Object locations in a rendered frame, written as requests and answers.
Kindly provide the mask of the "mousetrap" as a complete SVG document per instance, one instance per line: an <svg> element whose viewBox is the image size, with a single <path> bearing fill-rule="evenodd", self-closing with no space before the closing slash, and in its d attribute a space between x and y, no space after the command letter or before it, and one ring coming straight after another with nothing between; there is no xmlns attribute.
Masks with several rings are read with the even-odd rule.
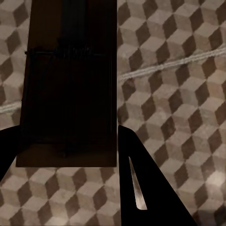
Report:
<svg viewBox="0 0 226 226"><path fill-rule="evenodd" d="M117 0L32 0L16 167L117 167Z"/></svg>

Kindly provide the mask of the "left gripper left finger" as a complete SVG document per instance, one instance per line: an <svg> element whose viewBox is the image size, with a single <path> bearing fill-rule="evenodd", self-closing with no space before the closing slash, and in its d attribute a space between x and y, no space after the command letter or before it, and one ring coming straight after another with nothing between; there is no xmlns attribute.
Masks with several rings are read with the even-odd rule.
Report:
<svg viewBox="0 0 226 226"><path fill-rule="evenodd" d="M21 126L0 130L0 181L19 153Z"/></svg>

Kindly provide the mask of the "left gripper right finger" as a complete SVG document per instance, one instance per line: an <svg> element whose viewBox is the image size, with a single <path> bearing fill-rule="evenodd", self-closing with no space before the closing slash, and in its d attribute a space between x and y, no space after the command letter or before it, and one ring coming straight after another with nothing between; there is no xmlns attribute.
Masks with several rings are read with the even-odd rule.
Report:
<svg viewBox="0 0 226 226"><path fill-rule="evenodd" d="M198 226L136 133L118 127L121 226ZM137 208L131 158L147 210Z"/></svg>

